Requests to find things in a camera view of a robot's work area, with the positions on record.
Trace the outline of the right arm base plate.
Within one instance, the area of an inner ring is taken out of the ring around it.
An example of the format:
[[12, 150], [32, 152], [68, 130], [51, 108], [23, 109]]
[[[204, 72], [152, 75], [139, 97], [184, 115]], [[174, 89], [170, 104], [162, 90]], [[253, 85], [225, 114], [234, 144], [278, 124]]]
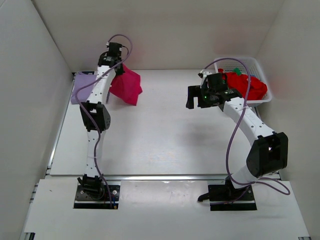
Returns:
[[209, 184], [208, 192], [200, 195], [199, 203], [209, 201], [210, 211], [256, 211], [257, 205], [251, 186], [231, 190], [227, 185]]

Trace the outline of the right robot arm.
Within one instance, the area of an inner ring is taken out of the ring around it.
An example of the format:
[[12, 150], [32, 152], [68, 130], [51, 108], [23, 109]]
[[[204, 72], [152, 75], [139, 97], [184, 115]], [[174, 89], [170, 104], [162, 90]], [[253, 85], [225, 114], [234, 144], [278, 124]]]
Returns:
[[202, 70], [198, 76], [201, 83], [188, 87], [186, 108], [219, 107], [235, 122], [235, 129], [241, 130], [250, 144], [245, 165], [231, 173], [226, 161], [224, 184], [198, 197], [198, 202], [218, 197], [221, 204], [231, 204], [240, 200], [253, 184], [266, 185], [268, 174], [287, 167], [289, 140], [284, 132], [275, 132], [268, 127], [250, 109], [238, 90], [228, 87], [226, 74]]

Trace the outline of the pink t-shirt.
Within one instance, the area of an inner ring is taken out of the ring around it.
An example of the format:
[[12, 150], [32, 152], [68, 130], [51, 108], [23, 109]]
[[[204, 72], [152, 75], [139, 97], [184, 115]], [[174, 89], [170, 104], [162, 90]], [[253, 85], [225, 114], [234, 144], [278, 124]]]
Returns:
[[111, 94], [123, 100], [126, 104], [136, 106], [139, 95], [143, 92], [141, 76], [123, 64], [124, 73], [117, 75], [111, 82]]

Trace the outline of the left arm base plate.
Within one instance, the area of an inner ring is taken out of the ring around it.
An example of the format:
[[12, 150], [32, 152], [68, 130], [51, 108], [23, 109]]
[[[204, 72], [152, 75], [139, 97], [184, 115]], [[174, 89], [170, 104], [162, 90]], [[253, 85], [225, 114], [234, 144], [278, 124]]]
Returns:
[[108, 185], [111, 198], [109, 197], [107, 187], [100, 190], [100, 193], [92, 193], [78, 184], [73, 208], [74, 209], [96, 209], [96, 210], [117, 210], [121, 193], [121, 183], [111, 182]]

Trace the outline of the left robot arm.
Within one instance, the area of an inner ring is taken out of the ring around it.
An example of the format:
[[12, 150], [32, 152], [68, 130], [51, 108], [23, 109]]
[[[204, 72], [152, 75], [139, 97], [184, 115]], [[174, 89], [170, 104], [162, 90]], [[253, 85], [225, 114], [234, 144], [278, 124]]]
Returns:
[[78, 182], [83, 191], [95, 201], [110, 194], [98, 162], [102, 158], [106, 130], [111, 124], [111, 116], [105, 106], [107, 95], [116, 75], [124, 73], [122, 47], [120, 43], [108, 42], [106, 51], [99, 57], [95, 81], [75, 93], [75, 99], [80, 103], [88, 143], [85, 172], [83, 177], [78, 178]]

